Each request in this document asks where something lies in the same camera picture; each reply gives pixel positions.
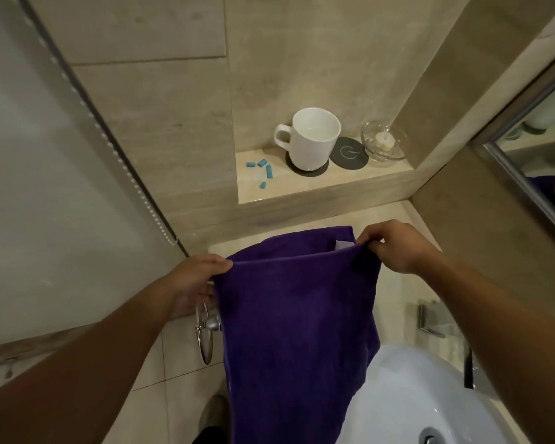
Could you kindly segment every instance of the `towel tag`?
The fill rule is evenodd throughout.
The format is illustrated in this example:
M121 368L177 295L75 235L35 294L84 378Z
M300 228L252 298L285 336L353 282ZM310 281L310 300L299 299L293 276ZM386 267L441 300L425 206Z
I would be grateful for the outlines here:
M355 246L353 241L339 241L335 240L335 250L345 249L346 247Z

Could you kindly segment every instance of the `sink drain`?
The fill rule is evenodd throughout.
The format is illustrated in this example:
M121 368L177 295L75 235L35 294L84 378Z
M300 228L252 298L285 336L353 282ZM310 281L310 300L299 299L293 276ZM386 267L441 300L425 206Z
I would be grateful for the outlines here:
M419 444L446 444L446 441L434 427L426 427L420 433Z

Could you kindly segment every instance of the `tea light candle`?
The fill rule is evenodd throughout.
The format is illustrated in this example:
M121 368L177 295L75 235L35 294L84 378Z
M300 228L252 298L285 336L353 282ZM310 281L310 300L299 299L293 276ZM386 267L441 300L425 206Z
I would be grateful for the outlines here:
M385 152L390 151L397 142L395 140L395 137L393 137L392 134L388 131L377 133L375 138L378 148L382 149Z

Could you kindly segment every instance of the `white mug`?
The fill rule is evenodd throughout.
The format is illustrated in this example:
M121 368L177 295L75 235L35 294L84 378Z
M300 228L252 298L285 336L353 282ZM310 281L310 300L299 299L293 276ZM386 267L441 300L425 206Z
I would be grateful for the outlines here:
M290 134L290 142L278 139L279 132ZM341 123L335 115L325 109L306 108L297 111L292 127L279 124L273 133L276 145L290 154L292 163L303 171L314 171L326 164L333 151Z

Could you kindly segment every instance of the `mug handle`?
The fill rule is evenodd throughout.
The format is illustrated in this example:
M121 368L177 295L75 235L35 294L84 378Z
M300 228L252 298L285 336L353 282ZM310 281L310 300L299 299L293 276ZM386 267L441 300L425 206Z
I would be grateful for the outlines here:
M285 141L281 141L280 139L278 139L278 133L280 133L280 132L291 134L291 127L286 126L284 124L279 124L279 125L276 126L276 130L273 132L273 141L276 143L276 145L281 146L286 151L289 151L288 148L289 148L290 144L286 143Z

